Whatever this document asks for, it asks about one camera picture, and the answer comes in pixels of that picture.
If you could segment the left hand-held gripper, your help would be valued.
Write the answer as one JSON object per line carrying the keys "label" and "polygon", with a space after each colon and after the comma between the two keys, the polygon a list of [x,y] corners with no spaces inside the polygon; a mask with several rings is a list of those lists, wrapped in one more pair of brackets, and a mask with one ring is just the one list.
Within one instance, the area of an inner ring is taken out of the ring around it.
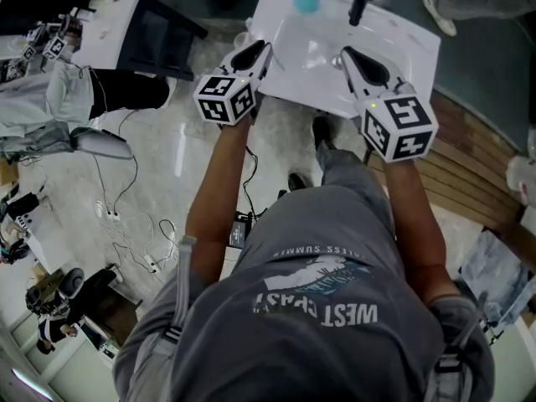
{"label": "left hand-held gripper", "polygon": [[256,40],[227,55],[212,74],[203,75],[193,100],[203,121],[235,126],[246,116],[258,116],[263,95],[260,83],[266,76],[273,48]]}

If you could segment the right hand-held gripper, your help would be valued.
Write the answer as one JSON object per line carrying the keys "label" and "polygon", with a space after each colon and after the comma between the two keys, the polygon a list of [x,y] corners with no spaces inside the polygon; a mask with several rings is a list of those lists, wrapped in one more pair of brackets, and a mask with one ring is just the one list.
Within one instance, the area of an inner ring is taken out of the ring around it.
{"label": "right hand-held gripper", "polygon": [[[439,124],[430,102],[418,95],[399,66],[380,54],[346,46],[341,62],[348,88],[361,117],[361,133],[385,162],[424,157],[429,152]],[[368,83],[394,86],[369,95]]]}

